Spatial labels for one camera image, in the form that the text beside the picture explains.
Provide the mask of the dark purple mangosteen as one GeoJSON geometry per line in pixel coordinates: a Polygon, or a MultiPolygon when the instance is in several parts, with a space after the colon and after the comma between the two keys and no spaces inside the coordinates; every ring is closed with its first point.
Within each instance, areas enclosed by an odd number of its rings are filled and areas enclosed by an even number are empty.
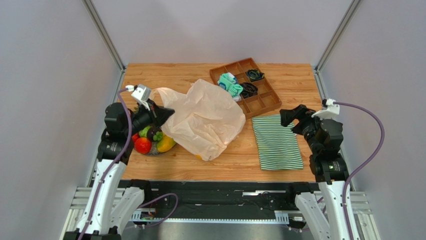
{"type": "Polygon", "coordinates": [[[162,139],[162,134],[160,129],[151,127],[146,133],[146,137],[152,142],[158,142],[162,139]]]}

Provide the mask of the yellow green mango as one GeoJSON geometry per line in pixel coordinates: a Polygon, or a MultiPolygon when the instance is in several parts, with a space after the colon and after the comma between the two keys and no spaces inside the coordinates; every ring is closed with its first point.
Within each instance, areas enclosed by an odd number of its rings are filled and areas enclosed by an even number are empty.
{"type": "Polygon", "coordinates": [[[173,138],[163,135],[162,139],[157,142],[156,149],[159,153],[165,153],[171,150],[176,144],[173,138]]]}

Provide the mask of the translucent beige plastic bag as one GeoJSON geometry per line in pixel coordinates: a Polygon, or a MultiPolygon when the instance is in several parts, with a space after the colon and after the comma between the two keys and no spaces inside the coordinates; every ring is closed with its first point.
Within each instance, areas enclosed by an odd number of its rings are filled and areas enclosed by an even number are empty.
{"type": "Polygon", "coordinates": [[[192,83],[187,93],[159,87],[152,90],[150,98],[175,111],[161,127],[165,135],[203,161],[218,158],[246,123],[243,110],[231,95],[203,79],[192,83]]]}

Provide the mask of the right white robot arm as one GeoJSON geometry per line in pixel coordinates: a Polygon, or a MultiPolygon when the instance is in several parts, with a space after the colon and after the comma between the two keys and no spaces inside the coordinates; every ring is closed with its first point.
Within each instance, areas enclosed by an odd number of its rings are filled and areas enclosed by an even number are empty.
{"type": "Polygon", "coordinates": [[[321,111],[316,112],[303,104],[294,109],[282,109],[279,114],[283,127],[298,120],[291,130],[304,137],[312,152],[309,157],[309,166],[322,194],[326,212],[322,212],[309,183],[293,182],[288,190],[313,238],[316,240],[360,239],[352,209],[350,188],[346,184],[349,171],[340,154],[344,140],[343,124],[330,118],[320,117],[321,111]]]}

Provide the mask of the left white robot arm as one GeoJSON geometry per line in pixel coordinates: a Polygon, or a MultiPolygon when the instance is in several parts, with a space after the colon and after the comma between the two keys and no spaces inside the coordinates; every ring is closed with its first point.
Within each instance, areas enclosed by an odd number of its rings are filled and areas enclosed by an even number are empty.
{"type": "Polygon", "coordinates": [[[95,179],[88,202],[75,230],[65,240],[120,240],[132,214],[149,192],[146,180],[131,180],[117,205],[113,205],[122,175],[134,148],[132,136],[148,126],[161,127],[175,110],[149,99],[133,112],[123,102],[105,109],[105,130],[97,151],[95,179]]]}

